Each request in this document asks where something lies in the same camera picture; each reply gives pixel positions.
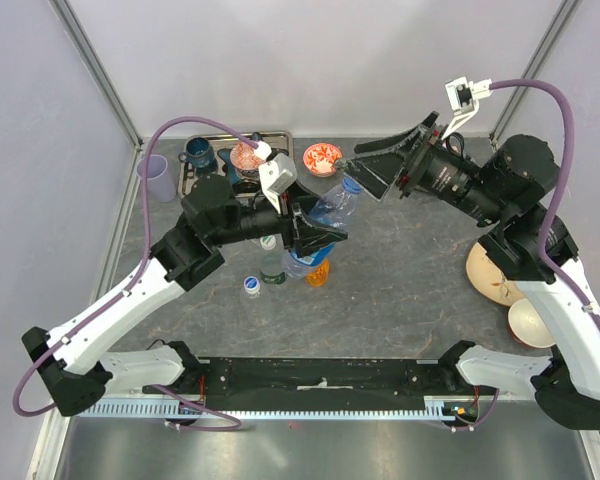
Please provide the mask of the blue label water bottle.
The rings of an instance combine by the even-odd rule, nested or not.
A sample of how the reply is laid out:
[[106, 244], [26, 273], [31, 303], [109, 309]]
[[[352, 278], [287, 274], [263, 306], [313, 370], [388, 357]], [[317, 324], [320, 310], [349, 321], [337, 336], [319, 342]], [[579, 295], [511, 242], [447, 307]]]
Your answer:
[[[341, 183], [329, 190], [316, 204], [312, 220], [325, 225], [340, 228], [348, 232], [354, 213], [357, 209], [359, 197], [346, 192]], [[282, 258], [282, 266], [286, 275], [292, 279], [301, 279], [313, 272], [320, 263], [300, 263], [297, 254], [286, 253]]]

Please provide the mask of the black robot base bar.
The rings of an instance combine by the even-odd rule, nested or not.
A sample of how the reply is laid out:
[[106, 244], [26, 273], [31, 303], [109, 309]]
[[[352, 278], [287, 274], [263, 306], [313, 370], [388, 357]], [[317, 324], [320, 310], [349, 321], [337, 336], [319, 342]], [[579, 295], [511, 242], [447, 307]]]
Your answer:
[[223, 411], [380, 411], [424, 406], [426, 396], [474, 396], [436, 360], [212, 357], [171, 389]]

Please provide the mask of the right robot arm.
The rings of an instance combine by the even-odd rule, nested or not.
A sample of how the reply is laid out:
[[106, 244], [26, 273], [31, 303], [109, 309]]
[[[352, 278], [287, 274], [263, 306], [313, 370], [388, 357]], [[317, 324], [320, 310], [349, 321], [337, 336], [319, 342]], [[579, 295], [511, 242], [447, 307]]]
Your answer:
[[548, 356], [523, 357], [461, 341], [442, 357], [438, 381], [457, 394], [470, 385], [533, 398], [571, 430], [600, 431], [600, 311], [578, 248], [564, 222], [542, 204], [556, 194], [564, 168], [536, 137], [510, 137], [484, 164], [436, 116], [416, 127], [356, 146], [335, 166], [368, 194], [422, 189], [483, 229], [489, 260], [521, 291], [548, 328]]

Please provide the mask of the blue bottle cap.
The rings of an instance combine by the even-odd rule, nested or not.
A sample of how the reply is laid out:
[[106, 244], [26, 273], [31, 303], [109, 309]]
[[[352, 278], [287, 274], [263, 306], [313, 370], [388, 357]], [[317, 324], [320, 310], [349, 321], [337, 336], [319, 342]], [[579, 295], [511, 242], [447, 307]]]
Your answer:
[[341, 182], [342, 188], [353, 195], [358, 195], [363, 192], [363, 188], [353, 179], [344, 177]]

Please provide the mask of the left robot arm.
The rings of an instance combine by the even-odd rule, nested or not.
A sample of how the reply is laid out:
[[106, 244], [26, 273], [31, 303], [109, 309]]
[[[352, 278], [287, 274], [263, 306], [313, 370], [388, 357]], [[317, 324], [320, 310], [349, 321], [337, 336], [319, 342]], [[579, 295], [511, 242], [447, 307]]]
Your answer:
[[223, 176], [198, 180], [182, 201], [176, 225], [150, 247], [129, 276], [85, 311], [50, 331], [33, 327], [22, 343], [65, 417], [84, 412], [103, 396], [153, 386], [178, 393], [196, 388], [202, 367], [181, 341], [155, 350], [114, 352], [112, 346], [163, 305], [192, 290], [224, 263], [226, 244], [279, 235], [285, 248], [308, 256], [346, 239], [345, 228], [308, 212], [321, 199], [299, 183], [281, 206], [236, 198]]

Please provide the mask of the orange juice bottle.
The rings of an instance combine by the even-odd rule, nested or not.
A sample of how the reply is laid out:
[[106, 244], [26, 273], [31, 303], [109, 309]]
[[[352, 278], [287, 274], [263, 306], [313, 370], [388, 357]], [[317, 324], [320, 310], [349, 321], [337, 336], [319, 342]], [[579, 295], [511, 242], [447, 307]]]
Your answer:
[[329, 274], [330, 262], [328, 258], [325, 258], [313, 272], [305, 277], [305, 281], [311, 287], [322, 287], [327, 283]]

